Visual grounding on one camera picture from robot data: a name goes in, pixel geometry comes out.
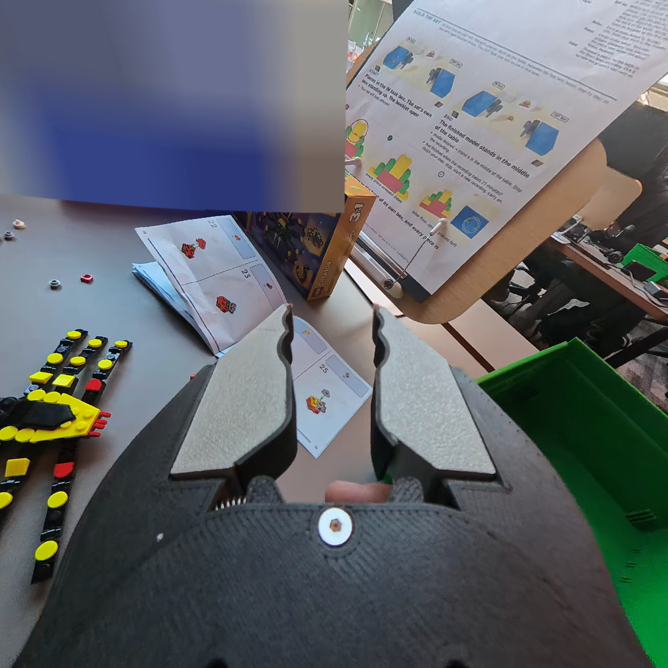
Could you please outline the background desk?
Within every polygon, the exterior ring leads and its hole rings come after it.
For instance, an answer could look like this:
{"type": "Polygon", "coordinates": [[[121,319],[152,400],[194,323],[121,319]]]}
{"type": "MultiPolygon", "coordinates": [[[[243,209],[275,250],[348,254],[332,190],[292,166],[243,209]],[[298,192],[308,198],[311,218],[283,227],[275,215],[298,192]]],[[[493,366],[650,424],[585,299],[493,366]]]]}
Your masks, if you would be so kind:
{"type": "Polygon", "coordinates": [[[651,296],[645,289],[644,282],[627,275],[616,264],[607,262],[596,247],[580,243],[565,243],[555,236],[548,237],[544,243],[552,250],[571,259],[658,322],[667,323],[667,305],[661,304],[651,296]]]}

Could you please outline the green background crate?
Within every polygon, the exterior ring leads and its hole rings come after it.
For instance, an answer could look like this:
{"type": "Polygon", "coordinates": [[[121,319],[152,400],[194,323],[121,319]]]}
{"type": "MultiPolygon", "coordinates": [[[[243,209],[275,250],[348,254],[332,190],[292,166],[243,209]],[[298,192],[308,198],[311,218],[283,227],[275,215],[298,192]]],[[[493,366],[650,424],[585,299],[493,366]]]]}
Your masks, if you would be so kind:
{"type": "Polygon", "coordinates": [[[641,281],[652,281],[667,287],[667,260],[645,245],[635,245],[621,262],[622,272],[641,281]]]}

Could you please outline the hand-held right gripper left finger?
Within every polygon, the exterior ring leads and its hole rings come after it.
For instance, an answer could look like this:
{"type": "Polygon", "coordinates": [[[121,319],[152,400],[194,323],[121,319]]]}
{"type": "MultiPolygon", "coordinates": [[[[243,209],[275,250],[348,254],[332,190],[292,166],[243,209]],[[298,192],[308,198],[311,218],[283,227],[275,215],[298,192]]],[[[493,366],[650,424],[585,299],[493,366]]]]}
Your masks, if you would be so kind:
{"type": "Polygon", "coordinates": [[[171,469],[175,478],[281,476],[297,453],[293,311],[280,307],[214,366],[171,469]]]}

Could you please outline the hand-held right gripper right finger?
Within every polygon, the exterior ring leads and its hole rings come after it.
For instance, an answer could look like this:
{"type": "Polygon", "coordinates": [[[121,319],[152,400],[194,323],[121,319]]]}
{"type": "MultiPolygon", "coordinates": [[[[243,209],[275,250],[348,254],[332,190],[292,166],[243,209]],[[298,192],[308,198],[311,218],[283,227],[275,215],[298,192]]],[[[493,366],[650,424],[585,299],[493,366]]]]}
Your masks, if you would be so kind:
{"type": "Polygon", "coordinates": [[[377,479],[493,480],[496,468],[447,361],[384,307],[374,307],[372,336],[377,479]]]}

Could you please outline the printed task instruction sheet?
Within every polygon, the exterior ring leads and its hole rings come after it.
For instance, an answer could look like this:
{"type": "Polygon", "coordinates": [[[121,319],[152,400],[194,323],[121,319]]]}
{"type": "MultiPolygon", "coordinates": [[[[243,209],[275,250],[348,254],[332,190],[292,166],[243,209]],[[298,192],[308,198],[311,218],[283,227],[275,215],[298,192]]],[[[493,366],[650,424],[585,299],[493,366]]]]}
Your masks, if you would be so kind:
{"type": "Polygon", "coordinates": [[[414,1],[346,90],[365,234],[433,295],[667,72],[666,1],[414,1]]]}

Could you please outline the purple yellow lego box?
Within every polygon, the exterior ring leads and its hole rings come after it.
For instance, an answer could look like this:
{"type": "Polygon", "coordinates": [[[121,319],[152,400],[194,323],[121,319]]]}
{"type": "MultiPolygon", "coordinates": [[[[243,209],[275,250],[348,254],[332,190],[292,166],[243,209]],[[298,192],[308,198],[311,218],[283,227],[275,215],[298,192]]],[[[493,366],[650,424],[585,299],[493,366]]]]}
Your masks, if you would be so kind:
{"type": "Polygon", "coordinates": [[[315,300],[332,293],[375,201],[370,190],[348,175],[342,213],[232,215],[303,296],[315,300]]]}

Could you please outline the black yellow lego spider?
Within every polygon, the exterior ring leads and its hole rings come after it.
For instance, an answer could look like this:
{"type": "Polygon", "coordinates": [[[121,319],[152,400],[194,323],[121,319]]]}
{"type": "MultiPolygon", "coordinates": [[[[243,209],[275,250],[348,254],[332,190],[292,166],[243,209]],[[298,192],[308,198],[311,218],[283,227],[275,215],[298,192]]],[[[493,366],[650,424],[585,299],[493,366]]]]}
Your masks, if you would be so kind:
{"type": "Polygon", "coordinates": [[[54,575],[71,487],[76,475],[79,442],[98,438],[109,412],[99,408],[107,381],[133,343],[88,338],[75,329],[62,338],[38,372],[29,376],[22,397],[1,398],[1,443],[19,444],[1,471],[1,524],[28,479],[42,446],[58,447],[46,514],[33,557],[31,584],[54,575]]]}

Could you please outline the green plastic bin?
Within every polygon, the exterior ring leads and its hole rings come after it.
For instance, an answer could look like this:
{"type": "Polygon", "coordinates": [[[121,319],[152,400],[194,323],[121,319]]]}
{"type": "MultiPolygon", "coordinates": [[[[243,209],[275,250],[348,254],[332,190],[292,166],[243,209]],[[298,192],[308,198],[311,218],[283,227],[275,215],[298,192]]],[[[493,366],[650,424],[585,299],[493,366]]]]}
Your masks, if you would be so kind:
{"type": "Polygon", "coordinates": [[[667,416],[578,339],[477,380],[575,497],[622,606],[667,666],[667,416]]]}

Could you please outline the person's right hand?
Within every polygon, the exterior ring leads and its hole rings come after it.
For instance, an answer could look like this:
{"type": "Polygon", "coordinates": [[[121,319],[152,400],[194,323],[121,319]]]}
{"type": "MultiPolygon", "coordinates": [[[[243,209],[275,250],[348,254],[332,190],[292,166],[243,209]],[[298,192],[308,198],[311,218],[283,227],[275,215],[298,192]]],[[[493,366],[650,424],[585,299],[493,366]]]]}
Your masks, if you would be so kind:
{"type": "Polygon", "coordinates": [[[337,480],[325,490],[324,501],[328,504],[379,504],[388,501],[392,484],[383,482],[355,483],[337,480]]]}

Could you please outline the open lego instruction booklet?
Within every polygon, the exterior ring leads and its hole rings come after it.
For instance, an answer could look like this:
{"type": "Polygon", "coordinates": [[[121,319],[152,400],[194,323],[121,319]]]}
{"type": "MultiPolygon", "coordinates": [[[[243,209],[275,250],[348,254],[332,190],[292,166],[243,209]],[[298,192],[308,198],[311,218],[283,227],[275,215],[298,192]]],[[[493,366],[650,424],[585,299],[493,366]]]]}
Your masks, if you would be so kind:
{"type": "MultiPolygon", "coordinates": [[[[216,357],[287,302],[268,265],[230,216],[138,227],[154,263],[133,272],[199,332],[216,357]]],[[[372,394],[308,322],[294,317],[299,443],[318,458],[372,394]]]]}

